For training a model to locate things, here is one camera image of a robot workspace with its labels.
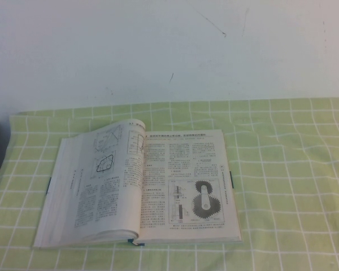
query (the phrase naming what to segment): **white wall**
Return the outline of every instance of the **white wall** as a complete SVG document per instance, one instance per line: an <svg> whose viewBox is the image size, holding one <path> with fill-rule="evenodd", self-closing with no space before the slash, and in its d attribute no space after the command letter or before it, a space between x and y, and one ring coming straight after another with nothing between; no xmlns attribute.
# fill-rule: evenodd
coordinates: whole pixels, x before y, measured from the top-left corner
<svg viewBox="0 0 339 271"><path fill-rule="evenodd" d="M24 110L324 96L339 0L0 1L4 127Z"/></svg>

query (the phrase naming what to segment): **gear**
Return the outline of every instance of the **gear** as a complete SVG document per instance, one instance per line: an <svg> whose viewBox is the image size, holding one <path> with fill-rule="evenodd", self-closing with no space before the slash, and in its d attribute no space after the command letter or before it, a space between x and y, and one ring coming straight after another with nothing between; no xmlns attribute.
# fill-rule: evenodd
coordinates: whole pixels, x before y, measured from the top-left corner
<svg viewBox="0 0 339 271"><path fill-rule="evenodd" d="M196 182L196 190L201 193L201 187L205 185L207 187L207 193L211 194L212 193L212 185L209 182L206 181L197 181Z"/></svg>
<svg viewBox="0 0 339 271"><path fill-rule="evenodd" d="M221 210L221 203L218 199L213 198L212 196L208 196L208 199L210 200L210 208L208 210L202 208L201 195L197 195L193 199L193 212L196 216L200 218L208 218Z"/></svg>

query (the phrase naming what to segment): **green checkered tablecloth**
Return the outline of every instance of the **green checkered tablecloth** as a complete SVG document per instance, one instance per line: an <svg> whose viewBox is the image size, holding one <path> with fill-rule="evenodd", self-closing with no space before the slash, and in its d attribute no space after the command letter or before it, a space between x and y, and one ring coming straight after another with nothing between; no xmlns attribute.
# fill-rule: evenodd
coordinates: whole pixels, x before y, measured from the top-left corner
<svg viewBox="0 0 339 271"><path fill-rule="evenodd" d="M147 130L223 130L242 244L31 249L60 138L130 117ZM36 111L11 129L0 270L339 270L339 98Z"/></svg>

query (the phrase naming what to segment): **checkered tablecloth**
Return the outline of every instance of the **checkered tablecloth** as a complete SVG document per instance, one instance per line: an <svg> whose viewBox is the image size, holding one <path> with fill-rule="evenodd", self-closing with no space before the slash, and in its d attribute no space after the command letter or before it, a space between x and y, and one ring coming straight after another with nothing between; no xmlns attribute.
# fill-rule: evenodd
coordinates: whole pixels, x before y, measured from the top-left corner
<svg viewBox="0 0 339 271"><path fill-rule="evenodd" d="M31 249L60 138L131 117L147 130L223 130L243 243ZM339 270L339 98L25 112L11 129L0 270Z"/></svg>

